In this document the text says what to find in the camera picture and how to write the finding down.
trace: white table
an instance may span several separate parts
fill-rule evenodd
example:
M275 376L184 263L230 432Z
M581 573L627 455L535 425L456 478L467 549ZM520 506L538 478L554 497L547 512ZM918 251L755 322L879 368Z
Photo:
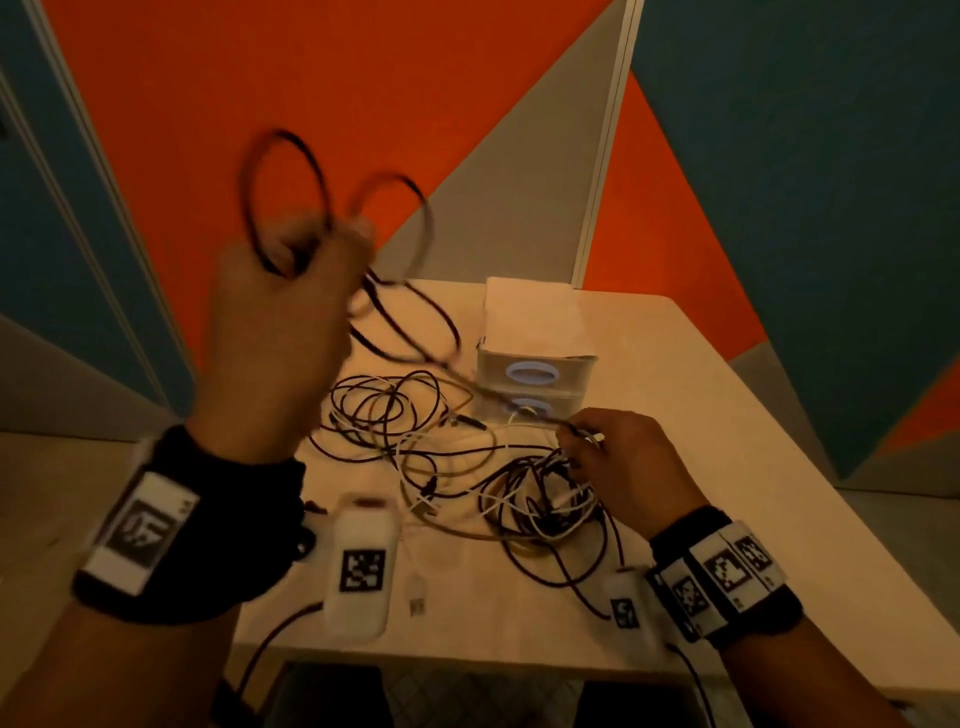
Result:
M459 368L472 374L483 285L425 281L422 288L460 328L465 353ZM960 637L681 310L657 296L577 296L599 354L585 405L656 417L704 493L752 527L780 561L807 614L874 685L891 696L960 693ZM435 317L423 315L412 296L391 296L387 304L424 343L439 347L447 341ZM377 322L360 326L391 340ZM354 345L343 374L407 371ZM346 491L398 497L396 473L386 463L342 464L309 444L298 457L307 466L304 498L320 505L332 508ZM408 515L406 522L412 521ZM621 530L628 563L650 563L646 542ZM501 545L423 527L405 533L415 565L402 549L383 636L338 650L324 637L322 616L315 615L282 633L275 648L302 659L418 658L480 669L549 667L581 677L669 679L685 673L676 657L650 660L625 647L612 623L593 617L570 590L547 589L522 575ZM576 564L588 558L591 546L593 536L585 533L564 546L564 555ZM613 548L605 566L615 566ZM558 573L549 558L536 568ZM428 583L420 617L411 617L408 607L414 570ZM597 582L591 578L584 591L602 605ZM259 643L290 613L323 598L323 591L316 566L295 565L244 608L235 640ZM708 645L682 647L701 674L724 675Z

